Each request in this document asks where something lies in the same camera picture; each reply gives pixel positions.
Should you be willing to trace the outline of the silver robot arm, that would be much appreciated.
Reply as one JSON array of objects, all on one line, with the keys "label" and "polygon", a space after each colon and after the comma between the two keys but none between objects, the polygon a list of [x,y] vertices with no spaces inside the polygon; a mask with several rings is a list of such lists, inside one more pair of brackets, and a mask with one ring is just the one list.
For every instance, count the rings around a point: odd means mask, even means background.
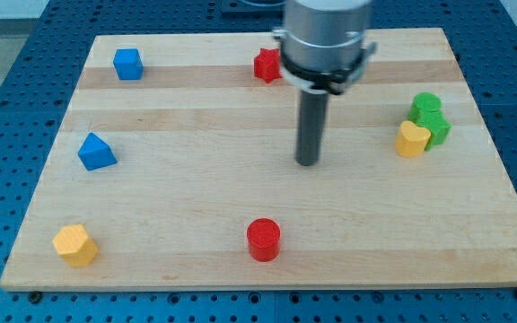
[{"label": "silver robot arm", "polygon": [[284,21],[273,29],[280,73],[311,94],[340,95],[364,74],[375,42],[365,37],[372,0],[289,0]]}]

